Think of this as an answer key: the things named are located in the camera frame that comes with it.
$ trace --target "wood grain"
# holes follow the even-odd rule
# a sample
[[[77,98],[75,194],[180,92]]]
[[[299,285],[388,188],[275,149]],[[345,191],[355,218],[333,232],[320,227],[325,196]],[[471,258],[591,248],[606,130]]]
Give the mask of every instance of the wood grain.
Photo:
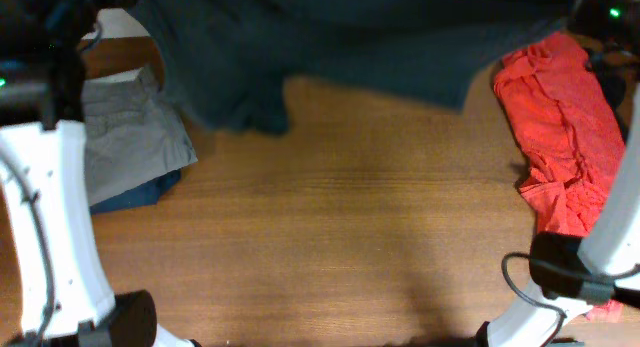
[[[93,76],[158,63],[143,39],[107,41],[89,59]],[[490,74],[462,114],[300,77],[287,84],[284,137],[187,124],[200,161],[183,181],[157,206],[94,218],[113,288],[148,289],[164,326],[205,345],[474,334],[515,298],[500,259],[527,250],[534,225],[514,187],[526,161]],[[20,286],[6,217],[0,226],[6,340]],[[513,270],[526,281],[524,265]],[[619,324],[579,318],[563,335],[637,346],[639,327],[627,309]]]

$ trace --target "red cloth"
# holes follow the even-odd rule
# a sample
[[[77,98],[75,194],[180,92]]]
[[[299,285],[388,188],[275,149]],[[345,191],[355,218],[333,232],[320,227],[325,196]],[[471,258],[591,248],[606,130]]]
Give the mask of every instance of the red cloth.
[[[584,237],[604,207],[624,142],[587,53],[556,33],[503,59],[494,90],[502,101],[530,176],[520,186],[536,211],[538,232]],[[610,302],[590,317],[617,320]]]

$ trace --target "green light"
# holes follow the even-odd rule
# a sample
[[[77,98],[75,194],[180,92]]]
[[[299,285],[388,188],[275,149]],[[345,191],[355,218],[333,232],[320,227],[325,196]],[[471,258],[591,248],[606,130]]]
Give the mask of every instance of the green light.
[[[613,18],[620,18],[621,14],[622,12],[620,12],[620,10],[617,8],[612,8],[609,10],[609,15]]]

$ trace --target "black cable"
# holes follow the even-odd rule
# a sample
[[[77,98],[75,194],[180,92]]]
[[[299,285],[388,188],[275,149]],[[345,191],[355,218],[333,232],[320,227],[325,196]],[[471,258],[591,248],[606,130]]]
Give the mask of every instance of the black cable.
[[[29,204],[29,210],[33,218],[36,237],[38,239],[38,244],[40,245],[40,254],[42,258],[42,264],[44,266],[47,299],[42,309],[42,323],[36,331],[35,336],[29,342],[29,345],[31,346],[38,346],[42,341],[44,332],[51,322],[53,311],[55,309],[55,287],[53,282],[53,268],[51,267],[51,256],[49,254],[49,247],[44,236],[42,222],[40,221],[40,216],[38,215],[38,212],[36,210],[37,195],[33,195],[32,193],[30,193],[27,182],[22,178],[22,175],[18,172],[18,169],[13,165],[13,163],[11,163],[7,156],[2,153],[2,151],[0,151],[0,161],[7,167],[7,170],[10,174],[9,181],[5,183],[15,181],[22,191],[22,202]]]
[[[94,26],[97,34],[91,40],[91,42],[87,43],[84,47],[80,48],[80,50],[78,51],[80,54],[85,54],[91,51],[92,49],[96,48],[98,43],[100,43],[100,41],[102,40],[102,33],[103,33],[102,23],[100,23],[100,21],[96,21]]]
[[[565,268],[562,268],[560,266],[554,265],[553,263],[541,260],[541,259],[537,259],[537,258],[533,258],[530,255],[526,254],[526,253],[521,253],[521,252],[512,252],[512,253],[508,253],[506,256],[504,256],[504,258],[502,259],[502,275],[504,276],[505,281],[507,282],[507,285],[509,285],[509,288],[511,288],[511,290],[518,296],[520,297],[523,301],[527,302],[528,304],[537,307],[537,308],[545,308],[548,310],[552,310],[555,311],[558,314],[558,322],[556,324],[556,328],[553,331],[553,333],[551,334],[551,336],[549,336],[549,338],[542,344],[542,347],[545,347],[547,345],[549,345],[551,342],[553,342],[553,340],[556,338],[556,336],[558,335],[558,333],[560,333],[560,330],[562,329],[562,326],[564,325],[564,321],[567,319],[567,314],[564,312],[563,309],[550,305],[550,304],[546,304],[546,303],[542,303],[539,301],[534,300],[533,298],[527,296],[524,292],[522,292],[513,282],[513,280],[511,280],[511,277],[509,277],[509,271],[508,271],[508,262],[510,259],[513,258],[522,258],[522,259],[526,259],[528,261],[530,261],[532,264],[535,264],[538,267],[542,267],[544,269],[547,269],[551,272],[557,273],[559,275],[562,276],[566,276],[566,277],[571,277],[574,279],[582,279],[584,281],[589,281],[589,282],[596,282],[596,283],[615,283],[615,281],[620,280],[620,279],[625,279],[625,278],[629,278],[629,277],[633,277],[637,274],[640,273],[640,265],[636,265],[632,270],[630,270],[629,272],[625,272],[622,274],[618,274],[618,275],[600,275],[600,276],[594,276],[594,275],[590,275],[587,273],[580,273],[580,272],[575,272],[575,271],[570,271],[567,270]]]

